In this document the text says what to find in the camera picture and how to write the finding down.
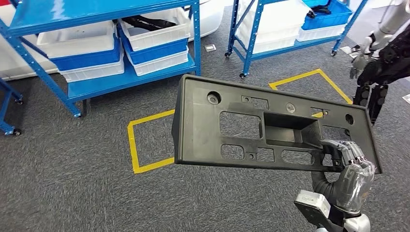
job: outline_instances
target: mounting hole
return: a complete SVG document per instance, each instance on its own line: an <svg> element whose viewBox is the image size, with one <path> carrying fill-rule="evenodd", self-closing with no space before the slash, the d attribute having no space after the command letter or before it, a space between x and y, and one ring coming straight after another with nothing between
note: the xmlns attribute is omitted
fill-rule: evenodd
<svg viewBox="0 0 410 232"><path fill-rule="evenodd" d="M349 123L350 125L353 125L354 120L353 120L353 117L351 115L346 114L345 119L346 119L347 123Z"/></svg>
<svg viewBox="0 0 410 232"><path fill-rule="evenodd" d="M220 103L221 98L220 98L220 94L214 91L211 91L208 93L208 101L209 103L211 103L212 105L217 105Z"/></svg>
<svg viewBox="0 0 410 232"><path fill-rule="evenodd" d="M288 103L288 104L286 104L286 110L289 113L293 114L296 109L295 109L295 106L292 103Z"/></svg>

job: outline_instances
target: floor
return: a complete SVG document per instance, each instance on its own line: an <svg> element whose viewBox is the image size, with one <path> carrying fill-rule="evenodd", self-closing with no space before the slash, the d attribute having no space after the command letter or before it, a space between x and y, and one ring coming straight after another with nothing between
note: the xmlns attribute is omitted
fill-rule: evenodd
<svg viewBox="0 0 410 232"><path fill-rule="evenodd" d="M202 39L217 50L203 54L202 76L269 87L268 83L322 69L348 96L350 57L331 57L333 43L254 62L241 80L236 55L225 59L230 12ZM64 79L53 76L62 86ZM72 117L37 78L10 82L26 97L10 105L20 137L0 136L1 231L275 231L309 232L293 204L311 189L310 173L170 164L134 174L127 125L174 108L179 77L91 99L88 115ZM318 75L279 90L344 100ZM373 128L384 173L363 207L372 231L410 231L410 89L390 85ZM172 116L134 127L140 165L173 155Z"/></svg>

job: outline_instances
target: rectangular cutout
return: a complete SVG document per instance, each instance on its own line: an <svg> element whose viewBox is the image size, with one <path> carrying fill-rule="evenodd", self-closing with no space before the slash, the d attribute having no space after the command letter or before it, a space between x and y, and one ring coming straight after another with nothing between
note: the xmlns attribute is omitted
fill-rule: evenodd
<svg viewBox="0 0 410 232"><path fill-rule="evenodd" d="M223 136L245 139L262 138L262 122L258 116L222 112L219 122Z"/></svg>
<svg viewBox="0 0 410 232"><path fill-rule="evenodd" d="M256 160L263 162L275 162L273 149L258 148L258 152L256 153Z"/></svg>
<svg viewBox="0 0 410 232"><path fill-rule="evenodd" d="M286 163L312 164L312 155L308 152L283 150L281 157Z"/></svg>
<svg viewBox="0 0 410 232"><path fill-rule="evenodd" d="M322 164L323 164L324 166L332 167L332 166L333 166L332 155L330 155L330 154L325 154L325 155L324 155L324 158L323 158Z"/></svg>
<svg viewBox="0 0 410 232"><path fill-rule="evenodd" d="M243 160L245 158L245 152L243 147L237 145L222 145L220 147L220 154L224 159L228 160Z"/></svg>
<svg viewBox="0 0 410 232"><path fill-rule="evenodd" d="M339 127L322 126L322 138L342 141L351 141L348 129Z"/></svg>
<svg viewBox="0 0 410 232"><path fill-rule="evenodd" d="M273 113L264 113L266 143L299 148L321 148L317 120Z"/></svg>
<svg viewBox="0 0 410 232"><path fill-rule="evenodd" d="M269 103L268 103L268 100L266 99L242 96L242 102L250 103L256 109L261 109L261 110L269 109Z"/></svg>
<svg viewBox="0 0 410 232"><path fill-rule="evenodd" d="M324 112L325 112L324 109L315 108L315 107L310 108L310 115L312 115L312 117L323 118Z"/></svg>
<svg viewBox="0 0 410 232"><path fill-rule="evenodd" d="M266 99L251 98L250 103L256 109L261 109L261 110L268 110L269 109L268 100L266 100Z"/></svg>

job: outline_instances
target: blue shelf frame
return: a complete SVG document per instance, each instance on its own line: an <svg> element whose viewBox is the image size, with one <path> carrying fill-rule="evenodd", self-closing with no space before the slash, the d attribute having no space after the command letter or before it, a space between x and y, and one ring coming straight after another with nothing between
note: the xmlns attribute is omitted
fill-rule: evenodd
<svg viewBox="0 0 410 232"><path fill-rule="evenodd" d="M298 42L295 41L295 45L291 47L285 47L277 50L272 50L272 51L267 51L263 53L257 53L253 54L253 48L255 46L255 41L256 41L256 32L258 31L259 28L259 22L261 20L262 12L264 11L264 5L265 4L270 4L270 3L275 3L275 2L280 2L284 0L252 0L249 4L249 6L246 8L245 12L241 16L239 20L238 19L238 6L239 6L239 0L234 0L234 5L232 8L232 19L231 19L231 29L229 32L229 42L228 42L228 49L226 50L225 56L228 57L232 54L234 51L239 58L244 62L244 68L242 73L240 74L241 77L245 77L249 74L249 67L252 61L258 60L258 59L263 59L267 57L271 57L274 55L279 55L283 54L286 52L291 52L295 51L298 49L310 47L310 46L315 46L323 43L328 43L331 41L336 41L335 46L332 49L332 55L336 54L336 51L339 49L340 44L346 37L347 33L349 32L350 28L352 27L353 23L356 21L357 17L359 16L360 12L363 10L364 6L367 3L367 0L362 0L360 3L359 7L357 8L356 12L353 14L353 17L351 20L347 23L345 30L343 33L339 36L334 36L334 37L328 37L328 38L323 38L323 39L318 39L318 40L310 40L310 41L304 41L304 42ZM238 39L235 36L235 32L238 29L239 25L242 23L244 20L246 14L249 12L251 6L254 4L254 2L257 2L257 7L256 7L256 13L255 13L255 19L253 21L253 26L252 26L252 32L250 34L250 39L249 39L249 44L248 44L248 49L246 49L246 46L244 43ZM238 42L238 44L242 47L242 49L245 51L245 55L242 55L242 53L238 50L238 48L235 46L235 41Z"/></svg>
<svg viewBox="0 0 410 232"><path fill-rule="evenodd" d="M188 72L201 75L199 0L121 0L115 2L111 0L25 0L19 1L19 3L12 1L12 4L16 7L15 16L9 27L0 20L1 35L64 103L74 117L81 116L80 110L75 106L76 101ZM189 16L193 20L194 60L189 57L188 63L137 76L125 58L125 73L99 78L98 80L90 79L68 83L67 94L45 72L22 44L25 43L47 57L44 52L22 36L185 6L190 6Z"/></svg>
<svg viewBox="0 0 410 232"><path fill-rule="evenodd" d="M7 107L9 105L10 99L13 97L15 102L22 102L23 95L7 84L0 78L0 89L4 91L4 99L0 109L0 129L4 132L5 135L13 134L15 127L4 121L6 116Z"/></svg>

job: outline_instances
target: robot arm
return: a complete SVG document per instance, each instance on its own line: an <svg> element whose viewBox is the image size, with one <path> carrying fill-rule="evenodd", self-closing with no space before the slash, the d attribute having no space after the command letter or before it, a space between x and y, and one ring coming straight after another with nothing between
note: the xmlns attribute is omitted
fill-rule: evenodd
<svg viewBox="0 0 410 232"><path fill-rule="evenodd" d="M352 62L351 78L361 72L353 104L368 107L372 124L384 103L388 84L410 75L410 26L390 41L409 19L410 0L403 0L392 9L379 29L366 37L359 55ZM379 57L372 57L378 49L381 49Z"/></svg>
<svg viewBox="0 0 410 232"><path fill-rule="evenodd" d="M373 52L384 48L393 35L410 19L410 0L402 0L387 14L387 18L383 19L379 28L365 37L360 45L359 55L352 62L351 78L357 77L371 60Z"/></svg>
<svg viewBox="0 0 410 232"><path fill-rule="evenodd" d="M373 182L375 166L355 142L322 140L325 153L341 157L345 169L336 182L312 172L314 192L302 190L294 202L317 232L370 232L368 217L360 213Z"/></svg>

